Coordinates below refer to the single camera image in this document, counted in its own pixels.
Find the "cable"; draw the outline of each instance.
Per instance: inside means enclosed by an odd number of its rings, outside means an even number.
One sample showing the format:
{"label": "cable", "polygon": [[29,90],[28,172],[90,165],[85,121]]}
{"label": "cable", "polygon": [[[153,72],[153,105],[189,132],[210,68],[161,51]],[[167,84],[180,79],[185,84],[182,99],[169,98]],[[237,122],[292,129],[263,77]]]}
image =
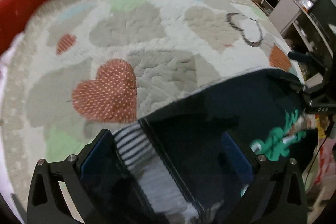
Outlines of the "cable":
{"label": "cable", "polygon": [[324,139],[323,143],[321,144],[320,148],[317,150],[317,153],[316,153],[316,155],[315,155],[315,157],[314,157],[314,160],[313,160],[313,162],[311,163],[311,166],[309,167],[309,170],[308,170],[308,173],[307,173],[307,176],[306,176],[306,180],[305,180],[305,182],[304,182],[304,187],[305,187],[305,188],[306,188],[306,183],[307,183],[307,179],[308,179],[309,173],[310,173],[310,171],[311,171],[311,168],[313,167],[313,164],[314,164],[314,162],[315,162],[315,160],[316,160],[316,158],[317,158],[317,155],[319,154],[319,152],[320,152],[320,150],[321,150],[321,148],[322,148],[322,146],[324,145],[324,143],[325,143],[326,140],[327,140],[327,136],[325,137],[325,139]]}

